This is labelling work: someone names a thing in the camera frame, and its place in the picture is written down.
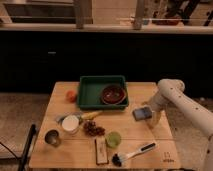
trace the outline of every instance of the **black cable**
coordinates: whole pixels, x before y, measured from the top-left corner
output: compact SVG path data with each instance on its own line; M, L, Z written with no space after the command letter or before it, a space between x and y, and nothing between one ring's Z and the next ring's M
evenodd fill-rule
M18 160L18 162L20 161L20 158L18 158L18 156L12 151L12 150L10 150L6 145L4 145L1 141L0 141L0 144L4 147L4 148L6 148L15 158L16 158L16 160Z

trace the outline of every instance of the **brush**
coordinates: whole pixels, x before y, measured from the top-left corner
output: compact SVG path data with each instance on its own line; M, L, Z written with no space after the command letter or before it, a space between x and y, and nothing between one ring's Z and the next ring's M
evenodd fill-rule
M140 147L138 150L131 152L131 153L119 154L119 155L116 153L112 158L112 162L116 166L122 166L122 163L124 161L126 161L127 159L132 158L132 157L139 155L139 154L143 154L143 153L153 149L155 146L156 146L155 143L151 143L151 144L148 144L146 146Z

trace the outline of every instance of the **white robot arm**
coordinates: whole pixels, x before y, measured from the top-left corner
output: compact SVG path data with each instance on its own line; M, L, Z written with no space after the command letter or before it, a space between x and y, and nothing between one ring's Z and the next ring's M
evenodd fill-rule
M204 171L213 170L213 113L183 94L184 83L181 80L162 79L158 82L158 92L149 100L148 107L152 118L148 120L154 127L160 119L160 111L168 102L175 106L200 129L209 140Z

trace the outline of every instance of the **wooden block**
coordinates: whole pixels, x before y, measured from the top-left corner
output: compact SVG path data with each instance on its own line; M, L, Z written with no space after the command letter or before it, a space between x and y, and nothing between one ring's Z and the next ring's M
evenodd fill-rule
M96 164L108 164L108 156L106 149L106 141L104 137L98 137L95 139L95 149L96 149Z

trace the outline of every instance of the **red bowl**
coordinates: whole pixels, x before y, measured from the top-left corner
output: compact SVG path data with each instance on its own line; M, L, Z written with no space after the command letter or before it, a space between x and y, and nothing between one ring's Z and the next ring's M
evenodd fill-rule
M125 98L126 91L119 85L109 85L101 93L101 100L105 104L119 104Z

